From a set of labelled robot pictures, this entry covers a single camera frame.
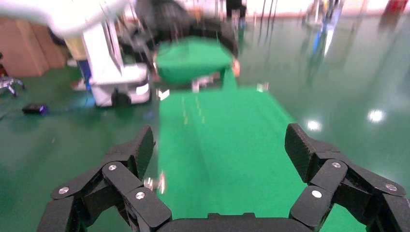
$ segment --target green table cover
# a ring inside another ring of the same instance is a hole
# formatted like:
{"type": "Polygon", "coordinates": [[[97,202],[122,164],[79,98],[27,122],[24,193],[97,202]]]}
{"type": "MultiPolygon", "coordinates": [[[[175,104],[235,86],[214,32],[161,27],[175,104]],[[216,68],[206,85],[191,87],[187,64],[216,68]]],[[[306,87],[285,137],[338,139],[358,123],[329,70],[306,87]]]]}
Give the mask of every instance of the green table cover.
{"type": "Polygon", "coordinates": [[[172,84],[221,72],[231,67],[232,61],[233,55],[218,40],[201,37],[161,44],[156,57],[159,76],[172,84]]]}
{"type": "MultiPolygon", "coordinates": [[[[198,60],[191,59],[180,66],[198,60]]],[[[217,65],[208,62],[208,71],[217,65]]],[[[227,65],[218,67],[221,90],[173,92],[161,101],[158,167],[166,173],[167,189],[160,198],[173,219],[250,212],[287,218],[306,187],[284,149],[294,120],[268,92],[237,88],[227,65]]],[[[199,74],[186,67],[192,76],[199,74]]],[[[177,78],[181,70],[170,69],[169,76],[177,78]]],[[[356,232],[364,226],[335,205],[321,231],[356,232]]]]}

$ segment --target wall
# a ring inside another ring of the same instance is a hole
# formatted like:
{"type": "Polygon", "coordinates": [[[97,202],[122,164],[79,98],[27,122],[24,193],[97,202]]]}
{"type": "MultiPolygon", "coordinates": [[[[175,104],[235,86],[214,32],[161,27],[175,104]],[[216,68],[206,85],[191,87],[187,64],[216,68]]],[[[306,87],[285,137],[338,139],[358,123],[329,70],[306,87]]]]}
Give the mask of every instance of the wall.
{"type": "MultiPolygon", "coordinates": [[[[219,0],[177,0],[182,5],[187,8],[193,6],[202,6],[203,10],[208,14],[215,14],[216,2],[219,0]]],[[[264,13],[264,16],[268,16],[271,4],[272,4],[272,14],[275,11],[276,0],[243,0],[243,2],[248,7],[249,16],[261,16],[264,13]]],[[[389,0],[345,0],[345,5],[343,8],[344,15],[356,15],[359,13],[364,14],[381,14],[384,11],[384,8],[387,5],[389,0]]],[[[225,11],[225,1],[223,0],[223,8],[225,11]]],[[[278,16],[298,16],[304,14],[311,5],[313,1],[309,0],[277,0],[276,15],[278,16]]],[[[406,12],[410,12],[410,4],[406,6],[406,12]]]]}

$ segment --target metal screw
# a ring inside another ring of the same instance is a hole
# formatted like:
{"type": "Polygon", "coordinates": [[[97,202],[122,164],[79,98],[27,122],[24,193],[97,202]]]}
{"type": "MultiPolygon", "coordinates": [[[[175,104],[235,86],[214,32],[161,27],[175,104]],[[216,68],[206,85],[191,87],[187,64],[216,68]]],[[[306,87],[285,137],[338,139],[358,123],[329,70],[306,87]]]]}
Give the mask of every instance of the metal screw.
{"type": "Polygon", "coordinates": [[[312,195],[316,198],[322,197],[322,194],[319,191],[316,191],[316,190],[312,191],[312,195]]]}
{"type": "Polygon", "coordinates": [[[137,199],[142,199],[142,198],[144,198],[145,197],[145,193],[143,193],[143,192],[139,192],[139,193],[137,193],[136,195],[135,195],[135,198],[137,198],[137,199]]]}
{"type": "Polygon", "coordinates": [[[397,191],[397,187],[391,184],[386,184],[386,188],[388,188],[391,191],[397,191]]]}
{"type": "Polygon", "coordinates": [[[69,188],[68,187],[63,187],[59,190],[59,194],[64,194],[66,192],[68,192],[69,188]]]}
{"type": "Polygon", "coordinates": [[[117,168],[116,165],[110,165],[110,166],[108,167],[108,170],[112,171],[112,170],[114,170],[115,168],[117,168]]]}
{"type": "Polygon", "coordinates": [[[342,166],[342,165],[340,165],[340,163],[336,163],[336,162],[332,163],[332,165],[336,168],[340,168],[342,166]]]}

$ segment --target cardboard box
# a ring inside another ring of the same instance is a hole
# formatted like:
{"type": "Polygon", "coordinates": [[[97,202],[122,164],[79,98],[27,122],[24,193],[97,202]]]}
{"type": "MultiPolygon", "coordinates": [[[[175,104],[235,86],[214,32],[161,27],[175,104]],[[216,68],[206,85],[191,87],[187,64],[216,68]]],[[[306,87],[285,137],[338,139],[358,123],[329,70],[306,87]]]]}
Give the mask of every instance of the cardboard box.
{"type": "Polygon", "coordinates": [[[0,62],[10,76],[39,76],[49,69],[29,22],[1,18],[0,34],[0,62]]]}
{"type": "Polygon", "coordinates": [[[48,33],[47,27],[39,24],[31,24],[31,28],[37,38],[41,50],[47,60],[48,67],[59,69],[65,67],[68,54],[64,53],[61,47],[55,45],[48,33]]]}

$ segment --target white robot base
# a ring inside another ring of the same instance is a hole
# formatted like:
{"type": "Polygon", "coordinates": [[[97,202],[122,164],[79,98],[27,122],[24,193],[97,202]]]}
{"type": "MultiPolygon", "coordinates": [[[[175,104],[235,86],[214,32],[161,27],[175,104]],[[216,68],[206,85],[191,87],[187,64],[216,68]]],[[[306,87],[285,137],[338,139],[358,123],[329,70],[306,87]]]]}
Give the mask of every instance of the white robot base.
{"type": "Polygon", "coordinates": [[[125,98],[130,104],[145,103],[151,99],[151,86],[146,64],[125,66],[120,80],[115,80],[107,73],[97,79],[91,78],[89,82],[95,105],[98,107],[116,105],[119,96],[125,98]]]}

